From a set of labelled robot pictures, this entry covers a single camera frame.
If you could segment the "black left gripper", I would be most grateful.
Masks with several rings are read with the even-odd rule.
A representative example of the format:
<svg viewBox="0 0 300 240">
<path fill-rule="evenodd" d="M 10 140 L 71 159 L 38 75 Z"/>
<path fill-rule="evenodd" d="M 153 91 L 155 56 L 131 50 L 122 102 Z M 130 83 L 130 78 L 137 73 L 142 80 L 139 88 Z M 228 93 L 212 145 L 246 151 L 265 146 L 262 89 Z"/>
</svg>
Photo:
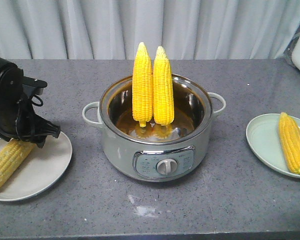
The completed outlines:
<svg viewBox="0 0 300 240">
<path fill-rule="evenodd" d="M 10 101 L 0 97 L 0 138 L 12 139 L 36 144 L 42 149 L 47 136 L 58 138 L 61 127 L 37 115 L 32 101 L 20 97 Z"/>
</svg>

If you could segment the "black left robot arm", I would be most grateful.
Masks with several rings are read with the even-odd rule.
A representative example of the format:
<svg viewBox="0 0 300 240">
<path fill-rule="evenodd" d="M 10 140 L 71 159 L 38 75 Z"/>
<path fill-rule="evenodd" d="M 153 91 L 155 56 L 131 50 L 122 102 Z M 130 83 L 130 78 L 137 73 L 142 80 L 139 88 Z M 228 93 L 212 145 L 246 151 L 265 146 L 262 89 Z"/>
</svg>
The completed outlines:
<svg viewBox="0 0 300 240">
<path fill-rule="evenodd" d="M 13 62 L 0 57 L 0 138 L 31 142 L 42 148 L 47 136 L 58 138 L 61 128 L 37 115 L 47 82 L 27 77 Z"/>
</svg>

